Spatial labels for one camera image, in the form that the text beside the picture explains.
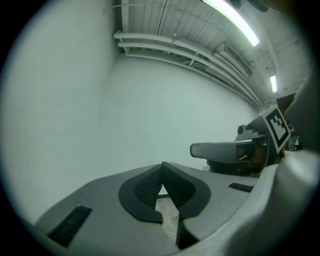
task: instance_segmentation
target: ceiling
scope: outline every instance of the ceiling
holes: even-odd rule
[[[114,8],[121,8],[122,33],[159,35],[195,43],[213,54],[223,43],[230,45],[250,66],[252,76],[245,83],[259,99],[251,102],[257,108],[276,103],[277,98],[296,93],[311,73],[312,56],[299,35],[298,29],[284,14],[269,9],[260,12],[247,0],[237,11],[257,34],[260,42],[252,46],[242,32],[221,13],[200,0],[122,0]],[[122,39],[122,42],[148,43],[169,47],[170,43],[143,38]],[[172,45],[188,53],[189,48]],[[129,52],[144,51],[144,47],[124,48]],[[162,51],[163,58],[183,58],[180,66],[191,58]],[[272,92],[270,76],[276,75],[278,92]],[[246,93],[228,84],[228,80],[215,73],[213,78],[249,98]]]

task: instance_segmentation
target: concrete floor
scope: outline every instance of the concrete floor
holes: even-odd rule
[[[174,243],[176,243],[179,222],[178,209],[175,207],[170,197],[168,197],[158,199],[156,201],[155,210],[162,213],[162,227],[164,229],[164,232]]]

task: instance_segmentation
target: white wall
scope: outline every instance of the white wall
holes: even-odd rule
[[[99,177],[162,161],[201,169],[206,161],[190,156],[192,143],[234,140],[238,125],[257,116],[237,95],[189,70],[124,56],[115,62],[106,3],[47,6],[7,64],[3,178],[31,223]]]
[[[165,62],[121,54],[109,79],[100,153],[110,174],[163,161],[202,169],[192,143],[233,141],[258,116],[227,88]]]
[[[119,52],[110,5],[109,0],[47,4],[24,29],[7,63],[3,178],[18,213],[31,223],[95,179],[101,168],[102,95]]]

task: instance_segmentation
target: floor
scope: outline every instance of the floor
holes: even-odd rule
[[[178,231],[179,211],[174,203],[168,198],[158,199],[156,201],[155,210],[162,213],[162,227],[168,237],[175,243]]]

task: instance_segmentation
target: fluorescent light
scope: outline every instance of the fluorescent light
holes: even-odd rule
[[[223,0],[202,0],[207,5],[210,5],[218,12],[226,16],[234,25],[241,30],[241,32],[248,38],[253,46],[259,43],[259,38],[248,25],[248,23],[240,16],[235,9],[233,9],[228,3]]]
[[[275,75],[274,75],[274,76],[271,76],[271,77],[270,77],[270,80],[271,80],[271,85],[272,85],[272,91],[273,91],[274,93],[276,93],[276,92],[278,91],[278,89],[277,89],[276,76],[275,76]]]

